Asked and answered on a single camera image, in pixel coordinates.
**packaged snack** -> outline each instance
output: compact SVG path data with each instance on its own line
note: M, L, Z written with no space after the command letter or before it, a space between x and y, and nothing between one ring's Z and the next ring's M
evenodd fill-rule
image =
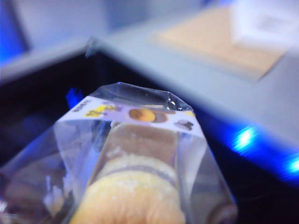
M4 223L221 224L237 207L192 108L100 87L1 168Z

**label sticker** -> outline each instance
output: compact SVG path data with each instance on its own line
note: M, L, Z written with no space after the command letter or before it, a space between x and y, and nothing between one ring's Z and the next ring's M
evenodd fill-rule
M58 122L78 119L126 122L203 137L200 125L192 111L170 111L147 106L131 106L91 96L85 97Z

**clear plastic packaging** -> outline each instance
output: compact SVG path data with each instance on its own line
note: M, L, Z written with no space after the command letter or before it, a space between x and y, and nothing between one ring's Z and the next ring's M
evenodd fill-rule
M170 92L100 87L1 168L0 221L234 223L236 204L194 120Z

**black surface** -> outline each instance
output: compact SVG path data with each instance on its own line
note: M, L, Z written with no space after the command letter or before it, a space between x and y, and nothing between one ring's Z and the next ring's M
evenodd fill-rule
M14 156L68 111L65 95L71 87L86 96L97 87L126 82L163 89L103 55L79 56L0 87L0 163ZM239 224L297 223L299 192L281 183L217 142L209 132L209 116L200 123L212 152L235 196Z

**beige mat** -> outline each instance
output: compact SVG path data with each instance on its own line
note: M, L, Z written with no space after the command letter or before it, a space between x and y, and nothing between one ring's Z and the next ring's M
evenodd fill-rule
M155 39L246 70L246 76L254 80L262 77L286 52L233 45L229 9L226 7L204 11L195 18L162 31Z

